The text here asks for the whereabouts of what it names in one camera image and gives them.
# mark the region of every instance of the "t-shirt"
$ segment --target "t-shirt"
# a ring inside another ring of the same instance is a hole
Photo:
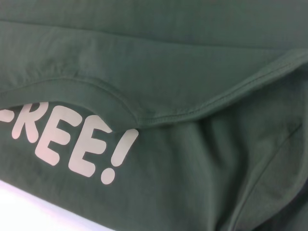
[[[2,0],[0,180],[116,231],[306,230],[307,10]]]

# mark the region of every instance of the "white background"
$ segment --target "white background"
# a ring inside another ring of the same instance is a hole
[[[0,181],[0,230],[112,231]]]

